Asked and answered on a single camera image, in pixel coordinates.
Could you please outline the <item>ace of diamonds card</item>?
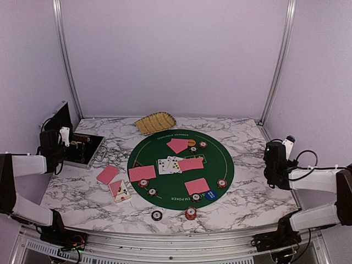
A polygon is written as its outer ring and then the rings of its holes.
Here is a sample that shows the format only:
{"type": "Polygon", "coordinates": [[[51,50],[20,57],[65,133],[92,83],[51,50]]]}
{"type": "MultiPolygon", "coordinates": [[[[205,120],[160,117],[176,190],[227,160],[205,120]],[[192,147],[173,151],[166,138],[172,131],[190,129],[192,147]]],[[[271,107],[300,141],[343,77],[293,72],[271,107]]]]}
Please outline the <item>ace of diamonds card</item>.
{"type": "Polygon", "coordinates": [[[168,173],[177,172],[177,170],[174,168],[174,157],[173,156],[167,157],[166,172],[168,172],[168,173]]]}

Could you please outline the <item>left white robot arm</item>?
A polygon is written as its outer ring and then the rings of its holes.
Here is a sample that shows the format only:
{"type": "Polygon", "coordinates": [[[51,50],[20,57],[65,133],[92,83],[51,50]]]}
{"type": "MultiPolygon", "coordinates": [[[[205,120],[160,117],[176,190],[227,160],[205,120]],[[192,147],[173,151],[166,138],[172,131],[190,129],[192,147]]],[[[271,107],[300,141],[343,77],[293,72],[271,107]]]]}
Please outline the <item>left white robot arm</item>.
{"type": "Polygon", "coordinates": [[[41,199],[53,174],[59,174],[70,145],[70,129],[40,133],[38,153],[1,154],[1,213],[19,222],[48,228],[58,245],[69,241],[59,212],[41,206],[41,199]]]}

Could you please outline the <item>red poker chip stack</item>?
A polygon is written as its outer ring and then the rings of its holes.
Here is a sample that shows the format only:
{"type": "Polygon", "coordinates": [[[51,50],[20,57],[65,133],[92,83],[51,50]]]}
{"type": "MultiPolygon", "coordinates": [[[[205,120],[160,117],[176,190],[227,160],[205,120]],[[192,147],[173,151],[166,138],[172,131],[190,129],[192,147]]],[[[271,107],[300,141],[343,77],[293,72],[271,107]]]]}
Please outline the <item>red poker chip stack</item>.
{"type": "Polygon", "coordinates": [[[197,210],[194,207],[188,207],[185,210],[185,218],[188,220],[194,220],[197,216],[197,210]]]}

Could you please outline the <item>black poker chip stack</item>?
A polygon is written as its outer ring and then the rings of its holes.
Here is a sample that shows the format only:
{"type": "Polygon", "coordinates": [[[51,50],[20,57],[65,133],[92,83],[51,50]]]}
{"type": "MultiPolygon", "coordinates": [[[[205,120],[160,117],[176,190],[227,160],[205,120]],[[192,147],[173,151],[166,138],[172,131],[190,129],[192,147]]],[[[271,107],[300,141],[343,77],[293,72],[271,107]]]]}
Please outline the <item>black poker chip stack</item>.
{"type": "Polygon", "coordinates": [[[155,210],[151,213],[151,217],[154,221],[160,221],[162,219],[162,216],[162,212],[158,210],[155,210]]]}

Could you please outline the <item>red backed playing card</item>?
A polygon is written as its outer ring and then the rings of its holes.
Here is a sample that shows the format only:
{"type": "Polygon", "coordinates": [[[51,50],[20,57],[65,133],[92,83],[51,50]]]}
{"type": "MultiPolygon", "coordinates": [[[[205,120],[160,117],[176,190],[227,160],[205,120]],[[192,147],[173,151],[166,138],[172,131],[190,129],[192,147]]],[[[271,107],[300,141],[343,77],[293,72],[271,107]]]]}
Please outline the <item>red backed playing card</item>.
{"type": "Polygon", "coordinates": [[[188,139],[171,139],[167,146],[176,154],[179,154],[188,148],[188,139]]]}
{"type": "Polygon", "coordinates": [[[178,164],[179,164],[179,168],[182,172],[204,168],[202,158],[183,159],[183,160],[179,161],[178,164]]]}
{"type": "Polygon", "coordinates": [[[129,169],[129,179],[131,182],[138,182],[140,180],[156,178],[156,170],[153,165],[142,166],[129,169]]]}
{"type": "Polygon", "coordinates": [[[195,179],[184,184],[189,195],[201,194],[210,190],[210,187],[205,178],[195,179]]]}

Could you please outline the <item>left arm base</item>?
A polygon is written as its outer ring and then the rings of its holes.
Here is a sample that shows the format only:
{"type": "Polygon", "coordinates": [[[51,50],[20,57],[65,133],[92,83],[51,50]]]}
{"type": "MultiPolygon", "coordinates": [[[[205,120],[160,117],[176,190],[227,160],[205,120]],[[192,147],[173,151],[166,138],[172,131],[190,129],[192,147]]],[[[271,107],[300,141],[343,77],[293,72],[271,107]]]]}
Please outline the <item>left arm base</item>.
{"type": "Polygon", "coordinates": [[[37,231],[42,241],[61,246],[63,250],[83,249],[86,246],[88,234],[81,231],[67,229],[63,223],[61,214],[52,210],[52,224],[50,226],[38,226],[37,231]]]}

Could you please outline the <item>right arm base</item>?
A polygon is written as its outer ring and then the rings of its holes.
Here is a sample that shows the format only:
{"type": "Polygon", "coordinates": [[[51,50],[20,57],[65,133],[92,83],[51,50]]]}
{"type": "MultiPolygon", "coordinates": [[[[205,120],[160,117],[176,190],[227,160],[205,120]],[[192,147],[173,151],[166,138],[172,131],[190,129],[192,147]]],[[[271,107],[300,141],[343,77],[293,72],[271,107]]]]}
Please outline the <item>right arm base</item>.
{"type": "Polygon", "coordinates": [[[277,230],[254,235],[251,245],[258,252],[263,252],[286,246],[299,245],[301,241],[300,233],[293,231],[291,227],[290,216],[284,216],[279,219],[277,230]]]}

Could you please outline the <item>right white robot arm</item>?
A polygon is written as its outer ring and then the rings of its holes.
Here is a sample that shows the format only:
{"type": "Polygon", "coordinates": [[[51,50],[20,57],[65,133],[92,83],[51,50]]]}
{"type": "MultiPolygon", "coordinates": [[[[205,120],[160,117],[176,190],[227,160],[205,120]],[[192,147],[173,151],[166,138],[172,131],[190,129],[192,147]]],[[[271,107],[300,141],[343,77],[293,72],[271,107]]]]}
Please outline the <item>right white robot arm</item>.
{"type": "Polygon", "coordinates": [[[294,232],[311,228],[351,225],[351,166],[319,167],[317,163],[302,167],[298,159],[290,160],[294,143],[269,141],[264,150],[264,176],[271,188],[289,191],[309,191],[326,194],[331,199],[325,204],[298,210],[278,221],[278,230],[272,241],[284,246],[292,240],[294,232]]]}

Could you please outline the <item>orange big blind button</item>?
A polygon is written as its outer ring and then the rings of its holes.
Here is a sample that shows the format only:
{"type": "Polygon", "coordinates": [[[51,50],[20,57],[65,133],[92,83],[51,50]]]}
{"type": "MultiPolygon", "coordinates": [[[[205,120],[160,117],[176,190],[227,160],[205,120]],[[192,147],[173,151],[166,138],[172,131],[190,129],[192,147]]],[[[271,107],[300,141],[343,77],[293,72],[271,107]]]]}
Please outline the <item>orange big blind button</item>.
{"type": "Polygon", "coordinates": [[[188,140],[188,146],[189,147],[193,147],[193,146],[195,146],[196,145],[196,141],[195,140],[193,140],[193,139],[189,139],[188,140]]]}

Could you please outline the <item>triangular all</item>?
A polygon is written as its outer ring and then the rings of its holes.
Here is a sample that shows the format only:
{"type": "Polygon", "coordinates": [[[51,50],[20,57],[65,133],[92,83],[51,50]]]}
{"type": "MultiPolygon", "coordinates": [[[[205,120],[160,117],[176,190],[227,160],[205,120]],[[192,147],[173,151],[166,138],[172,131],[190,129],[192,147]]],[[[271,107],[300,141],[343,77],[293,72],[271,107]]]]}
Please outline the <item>triangular all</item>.
{"type": "Polygon", "coordinates": [[[143,165],[140,163],[140,162],[138,162],[138,161],[135,161],[134,162],[134,164],[133,164],[133,168],[135,168],[135,167],[142,167],[143,165]]]}

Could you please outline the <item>red backed card deck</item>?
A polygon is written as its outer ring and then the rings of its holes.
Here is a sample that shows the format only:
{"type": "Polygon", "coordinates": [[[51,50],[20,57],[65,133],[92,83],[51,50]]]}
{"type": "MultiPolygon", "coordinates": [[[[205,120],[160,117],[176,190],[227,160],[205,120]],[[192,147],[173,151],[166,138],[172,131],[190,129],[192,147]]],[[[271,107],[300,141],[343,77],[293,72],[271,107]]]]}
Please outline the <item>red backed card deck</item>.
{"type": "Polygon", "coordinates": [[[105,185],[108,185],[114,177],[119,173],[119,169],[112,166],[107,166],[98,176],[97,180],[105,185]]]}

